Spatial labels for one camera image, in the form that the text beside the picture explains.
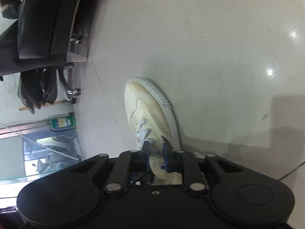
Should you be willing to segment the white shoelace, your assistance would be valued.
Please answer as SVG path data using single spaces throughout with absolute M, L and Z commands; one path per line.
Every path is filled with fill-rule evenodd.
M 147 119 L 141 119 L 137 124 L 137 132 L 136 132 L 136 143 L 138 150 L 141 150 L 145 141 L 148 141 L 150 145 L 154 145 L 157 143 L 155 138 L 149 138 L 148 136 L 151 134 L 152 130 L 150 128 L 146 128 Z

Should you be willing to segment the white canvas sneaker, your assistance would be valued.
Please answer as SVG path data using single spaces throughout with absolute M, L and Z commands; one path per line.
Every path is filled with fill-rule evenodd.
M 173 108 L 166 95 L 151 81 L 142 77 L 130 79 L 124 90 L 127 120 L 134 133 L 141 119 L 147 119 L 146 128 L 152 130 L 149 138 L 157 143 L 150 145 L 149 164 L 156 185 L 180 185 L 179 173 L 165 171 L 163 143 L 168 140 L 173 151 L 181 150 L 179 131 Z

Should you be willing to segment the green fire extinguisher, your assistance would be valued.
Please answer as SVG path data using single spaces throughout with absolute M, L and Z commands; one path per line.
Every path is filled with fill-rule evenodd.
M 61 132 L 71 130 L 75 127 L 75 117 L 68 115 L 64 117 L 52 118 L 49 121 L 49 127 L 51 131 Z

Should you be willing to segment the black office chair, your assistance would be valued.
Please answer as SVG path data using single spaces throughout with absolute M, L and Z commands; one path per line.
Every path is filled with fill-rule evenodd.
M 60 67 L 45 67 L 20 73 L 18 85 L 18 98 L 26 110 L 35 114 L 35 109 L 41 109 L 47 104 L 53 105 L 57 100 L 59 83 L 64 92 L 65 99 L 72 104 L 81 94 L 79 88 L 72 88 L 65 78 L 64 71 L 72 69 L 73 64 Z

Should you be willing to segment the black leather sofa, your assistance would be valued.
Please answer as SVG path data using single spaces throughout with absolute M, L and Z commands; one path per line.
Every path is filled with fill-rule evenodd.
M 1 0 L 13 24 L 1 33 L 1 76 L 86 62 L 83 24 L 94 0 Z

